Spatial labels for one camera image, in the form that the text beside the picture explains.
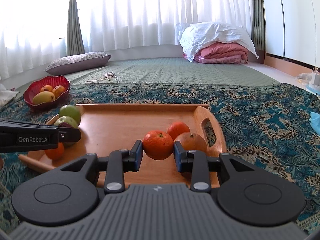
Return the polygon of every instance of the green curtain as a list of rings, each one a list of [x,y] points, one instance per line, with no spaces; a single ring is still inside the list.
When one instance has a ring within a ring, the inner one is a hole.
[[[84,54],[84,46],[79,23],[77,0],[69,1],[67,56]]]
[[[263,0],[253,0],[252,41],[256,50],[265,51],[266,33]]]

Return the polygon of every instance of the white wardrobe door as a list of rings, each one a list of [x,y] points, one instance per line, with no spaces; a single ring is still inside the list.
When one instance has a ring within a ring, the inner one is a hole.
[[[266,20],[266,53],[284,57],[284,23],[281,0],[263,0]]]
[[[316,19],[316,66],[320,67],[320,0],[312,0]]]
[[[316,63],[316,24],[312,0],[282,0],[284,56],[310,65]]]

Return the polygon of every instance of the pink blanket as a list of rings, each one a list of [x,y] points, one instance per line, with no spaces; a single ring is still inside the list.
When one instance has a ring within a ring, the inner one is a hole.
[[[241,63],[248,62],[248,50],[238,43],[216,42],[207,48],[201,49],[193,61],[204,64]]]

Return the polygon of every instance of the wooden tray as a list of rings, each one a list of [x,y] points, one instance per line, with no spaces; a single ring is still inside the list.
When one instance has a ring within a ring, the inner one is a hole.
[[[167,131],[174,121],[185,122],[191,132],[200,134],[207,142],[207,155],[218,156],[226,152],[226,142],[217,119],[207,109],[208,105],[192,104],[79,104],[81,111],[81,139],[66,148],[64,156],[57,161],[50,160],[44,151],[32,151],[19,155],[19,159],[31,169],[40,173],[52,170],[86,153],[98,157],[108,156],[121,148],[131,149],[136,140],[142,140],[150,130]],[[47,124],[53,124],[58,116]],[[209,147],[204,125],[211,122],[216,143]],[[215,172],[211,172],[212,187],[219,183]],[[97,186],[103,187],[105,172],[100,173]],[[155,161],[143,155],[140,170],[124,174],[126,186],[132,183],[162,184],[183,182],[189,185],[190,174],[177,172],[173,154],[162,161]]]

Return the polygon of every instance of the black circular cover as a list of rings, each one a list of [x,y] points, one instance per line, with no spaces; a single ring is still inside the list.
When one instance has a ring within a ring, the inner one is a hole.
[[[295,220],[304,205],[302,191],[274,174],[265,175],[266,172],[238,172],[223,183],[217,196],[221,208],[254,226],[277,226]]]
[[[78,172],[47,172],[12,194],[17,216],[32,224],[61,226],[80,220],[98,204],[96,187]]]

